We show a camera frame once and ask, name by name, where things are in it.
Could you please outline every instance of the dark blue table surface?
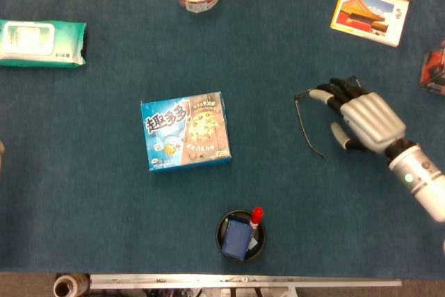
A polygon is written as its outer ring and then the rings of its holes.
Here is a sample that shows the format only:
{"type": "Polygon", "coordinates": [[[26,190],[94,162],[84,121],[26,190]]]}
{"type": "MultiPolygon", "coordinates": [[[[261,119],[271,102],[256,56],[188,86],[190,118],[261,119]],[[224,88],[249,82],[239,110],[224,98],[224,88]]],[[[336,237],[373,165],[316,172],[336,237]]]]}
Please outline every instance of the dark blue table surface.
{"type": "Polygon", "coordinates": [[[0,270],[445,278],[445,227],[382,156],[344,152],[338,117],[293,95],[357,75],[445,169],[445,97],[417,86],[445,36],[443,0],[413,0],[396,49],[333,31],[337,0],[0,0],[2,19],[88,23],[75,70],[0,68],[0,270]],[[154,175],[140,101],[222,91],[233,160],[154,175]],[[261,205],[249,264],[215,243],[221,216],[261,205]]]}

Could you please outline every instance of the red object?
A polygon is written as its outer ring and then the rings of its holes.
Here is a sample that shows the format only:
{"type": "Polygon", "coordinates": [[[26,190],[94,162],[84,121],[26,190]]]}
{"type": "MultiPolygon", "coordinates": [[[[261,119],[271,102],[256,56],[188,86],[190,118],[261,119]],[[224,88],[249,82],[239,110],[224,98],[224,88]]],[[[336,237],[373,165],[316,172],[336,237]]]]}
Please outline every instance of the red object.
{"type": "Polygon", "coordinates": [[[253,215],[250,221],[252,222],[252,224],[259,224],[263,216],[264,216],[264,210],[260,207],[256,207],[255,209],[253,209],[253,215]]]}
{"type": "Polygon", "coordinates": [[[445,95],[445,51],[437,49],[423,58],[420,84],[427,90],[445,95]]]}
{"type": "Polygon", "coordinates": [[[337,24],[344,24],[345,26],[353,27],[356,29],[359,29],[361,31],[370,32],[371,31],[371,25],[367,24],[365,22],[356,21],[349,18],[350,15],[340,12],[339,16],[337,17],[337,24]]]}

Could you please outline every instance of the black robotic finger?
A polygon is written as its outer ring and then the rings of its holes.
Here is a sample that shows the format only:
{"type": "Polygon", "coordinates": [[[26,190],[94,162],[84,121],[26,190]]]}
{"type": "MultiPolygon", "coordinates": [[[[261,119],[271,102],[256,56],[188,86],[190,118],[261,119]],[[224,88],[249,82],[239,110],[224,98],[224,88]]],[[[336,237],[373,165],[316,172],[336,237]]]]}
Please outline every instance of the black robotic finger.
{"type": "Polygon", "coordinates": [[[340,102],[344,104],[350,101],[350,98],[347,97],[341,89],[339,89],[335,85],[332,85],[331,83],[323,83],[321,85],[318,85],[316,88],[318,90],[325,90],[326,92],[333,94],[340,102]]]}
{"type": "Polygon", "coordinates": [[[351,86],[343,79],[331,78],[330,83],[339,87],[351,99],[368,94],[363,88],[359,86],[351,86]]]}
{"type": "Polygon", "coordinates": [[[341,115],[340,108],[343,105],[343,102],[340,99],[336,98],[332,93],[315,88],[309,91],[309,96],[322,101],[322,103],[327,104],[329,107],[334,109],[334,111],[341,115]]]}
{"type": "Polygon", "coordinates": [[[368,151],[367,147],[357,139],[350,139],[348,142],[346,142],[345,147],[347,150],[358,150],[363,152],[368,151]]]}

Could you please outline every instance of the green indicator light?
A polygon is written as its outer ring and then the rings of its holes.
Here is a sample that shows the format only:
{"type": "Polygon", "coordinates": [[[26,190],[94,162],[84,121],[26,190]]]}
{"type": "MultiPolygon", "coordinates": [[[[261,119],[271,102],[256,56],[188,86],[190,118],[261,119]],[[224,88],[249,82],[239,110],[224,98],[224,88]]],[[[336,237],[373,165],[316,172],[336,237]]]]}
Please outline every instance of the green indicator light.
{"type": "Polygon", "coordinates": [[[412,182],[414,180],[413,176],[411,174],[405,174],[405,181],[406,182],[412,182]]]}

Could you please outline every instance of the robotic hand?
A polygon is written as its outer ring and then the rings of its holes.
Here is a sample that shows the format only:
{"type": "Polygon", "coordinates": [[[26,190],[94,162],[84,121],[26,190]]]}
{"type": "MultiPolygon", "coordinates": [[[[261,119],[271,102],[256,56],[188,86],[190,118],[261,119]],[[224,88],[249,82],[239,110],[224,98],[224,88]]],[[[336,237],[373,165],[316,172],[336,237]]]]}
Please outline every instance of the robotic hand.
{"type": "MultiPolygon", "coordinates": [[[[377,93],[331,79],[330,84],[317,86],[308,94],[342,115],[357,136],[349,138],[338,123],[332,123],[332,133],[343,149],[385,154],[389,169],[436,221],[445,222],[445,176],[417,143],[404,139],[405,124],[377,93]]],[[[296,105],[300,115],[298,97],[296,105]]]]}

